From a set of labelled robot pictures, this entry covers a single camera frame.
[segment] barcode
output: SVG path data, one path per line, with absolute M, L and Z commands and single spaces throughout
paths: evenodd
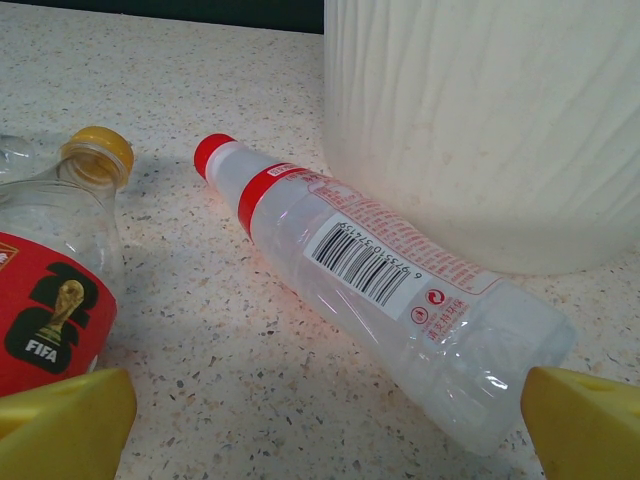
M 410 275 L 380 255 L 380 247 L 366 245 L 337 223 L 311 254 L 320 265 L 352 288 L 384 307 Z

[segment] speckled countertop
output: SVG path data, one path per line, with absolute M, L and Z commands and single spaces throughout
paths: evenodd
M 325 168 L 320 36 L 0 3 L 0 51 L 1 132 L 50 163 L 97 123 L 138 154 L 116 212 L 127 294 L 100 359 L 138 393 L 118 478 L 543 478 L 523 423 L 489 458 L 448 441 L 270 273 L 194 171 L 214 131 Z M 637 248 L 515 281 L 573 319 L 566 367 L 640 383 Z

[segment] yellow object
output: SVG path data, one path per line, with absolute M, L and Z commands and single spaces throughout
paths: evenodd
M 640 388 L 533 368 L 522 415 L 548 480 L 640 479 Z
M 0 398 L 0 478 L 113 480 L 135 414 L 122 369 Z
M 86 127 L 78 131 L 71 140 L 62 146 L 60 149 L 61 157 L 64 159 L 69 155 L 76 153 L 78 150 L 82 151 L 86 145 L 94 145 L 106 150 L 115 156 L 121 163 L 123 171 L 119 172 L 121 177 L 120 187 L 127 183 L 129 173 L 133 168 L 133 162 L 135 156 L 131 145 L 119 134 L 105 127 Z M 79 173 L 86 176 L 88 179 L 104 176 L 104 172 L 109 171 L 111 168 L 111 162 L 108 159 L 101 159 L 101 161 L 94 163 L 92 168 L 87 165 L 83 165 L 79 168 Z

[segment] dark green wall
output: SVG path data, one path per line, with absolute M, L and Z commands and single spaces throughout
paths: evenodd
M 324 0 L 14 0 L 13 3 L 322 33 Z

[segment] white textured container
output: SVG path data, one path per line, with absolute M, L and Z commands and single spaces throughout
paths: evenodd
M 640 1 L 327 0 L 331 171 L 498 271 L 640 240 Z

